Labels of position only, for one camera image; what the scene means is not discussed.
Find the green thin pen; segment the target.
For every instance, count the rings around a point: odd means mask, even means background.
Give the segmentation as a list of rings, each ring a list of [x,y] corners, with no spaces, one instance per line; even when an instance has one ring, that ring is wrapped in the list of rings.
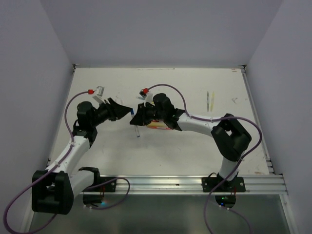
[[[210,110],[210,96],[209,96],[209,91],[207,91],[206,107],[207,107],[207,112],[209,112],[209,110]]]

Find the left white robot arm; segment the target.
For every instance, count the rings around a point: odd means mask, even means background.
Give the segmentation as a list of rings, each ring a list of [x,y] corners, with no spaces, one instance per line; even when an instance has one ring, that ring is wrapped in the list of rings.
[[[77,106],[77,120],[70,131],[69,144],[54,163],[33,174],[34,212],[66,215],[70,212],[75,197],[81,192],[94,192],[116,182],[116,177],[103,181],[99,169],[94,167],[81,167],[75,175],[72,173],[82,156],[95,142],[97,126],[107,120],[119,120],[131,110],[132,108],[120,105],[111,98],[101,102],[98,108],[88,101]]]

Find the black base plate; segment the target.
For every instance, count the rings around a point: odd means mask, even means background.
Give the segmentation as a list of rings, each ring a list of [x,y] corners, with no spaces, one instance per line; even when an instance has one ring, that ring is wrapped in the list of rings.
[[[117,178],[111,176],[100,176],[95,182],[84,189],[84,192],[100,192],[100,193],[114,193],[116,191]]]
[[[211,176],[211,177],[202,177],[201,178],[201,185],[202,190],[205,193],[210,193],[214,187],[216,187],[222,178]],[[243,193],[246,192],[245,182],[243,177],[236,177],[231,181],[225,181],[221,185],[219,185],[214,192],[216,193],[229,193],[229,192],[239,192]]]

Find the blue white marker pen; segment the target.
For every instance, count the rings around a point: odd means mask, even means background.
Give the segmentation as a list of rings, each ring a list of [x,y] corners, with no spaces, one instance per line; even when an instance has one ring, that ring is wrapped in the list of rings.
[[[134,126],[134,129],[135,129],[135,133],[136,133],[136,136],[137,137],[140,137],[140,133],[139,133],[139,129],[138,129],[138,126]]]

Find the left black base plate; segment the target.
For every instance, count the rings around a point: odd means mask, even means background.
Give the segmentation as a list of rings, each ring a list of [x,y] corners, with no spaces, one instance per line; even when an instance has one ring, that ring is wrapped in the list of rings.
[[[100,176],[95,182],[84,189],[84,192],[100,192],[100,193],[114,193],[116,191],[117,178],[111,176]]]

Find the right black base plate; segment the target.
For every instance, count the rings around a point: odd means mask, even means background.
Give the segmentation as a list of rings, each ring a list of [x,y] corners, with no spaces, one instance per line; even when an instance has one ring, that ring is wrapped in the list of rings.
[[[202,190],[205,193],[210,193],[214,187],[216,187],[222,178],[211,176],[211,177],[202,177],[201,178],[201,185]],[[229,192],[239,192],[243,193],[246,192],[245,182],[243,177],[236,177],[231,181],[225,181],[221,185],[219,185],[214,192],[216,193],[229,193]]]

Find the fat yellow highlighter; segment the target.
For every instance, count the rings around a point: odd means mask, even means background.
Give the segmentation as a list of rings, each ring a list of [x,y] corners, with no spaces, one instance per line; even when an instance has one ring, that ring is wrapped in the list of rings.
[[[167,127],[167,125],[164,122],[157,122],[157,121],[152,121],[150,124],[147,125],[148,128],[152,127]]]

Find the yellow thin pen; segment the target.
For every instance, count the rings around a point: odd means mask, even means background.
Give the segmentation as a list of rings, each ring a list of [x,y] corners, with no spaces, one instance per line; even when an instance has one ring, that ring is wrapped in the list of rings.
[[[211,100],[210,100],[210,111],[211,111],[211,112],[213,111],[214,100],[215,100],[215,92],[213,91],[213,92],[212,92],[212,95],[211,95]]]

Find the aluminium front rail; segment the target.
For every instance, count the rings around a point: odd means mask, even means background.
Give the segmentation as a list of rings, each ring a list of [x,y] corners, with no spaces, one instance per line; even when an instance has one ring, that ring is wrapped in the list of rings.
[[[158,176],[117,176],[116,194],[129,192],[134,195],[201,195],[203,192],[200,175],[158,175]],[[244,175],[246,192],[216,193],[214,195],[283,195],[287,193],[281,175]]]

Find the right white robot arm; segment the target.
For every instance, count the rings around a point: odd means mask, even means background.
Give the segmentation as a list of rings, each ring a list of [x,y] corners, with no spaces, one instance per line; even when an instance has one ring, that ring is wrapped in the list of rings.
[[[224,117],[230,119],[204,121],[203,117],[190,117],[186,110],[174,107],[170,99],[160,93],[153,97],[153,104],[145,102],[138,105],[130,124],[147,126],[153,120],[160,120],[172,130],[191,131],[212,137],[223,156],[217,185],[226,192],[234,186],[238,173],[236,166],[252,137],[238,120],[232,118],[233,115],[226,114]]]

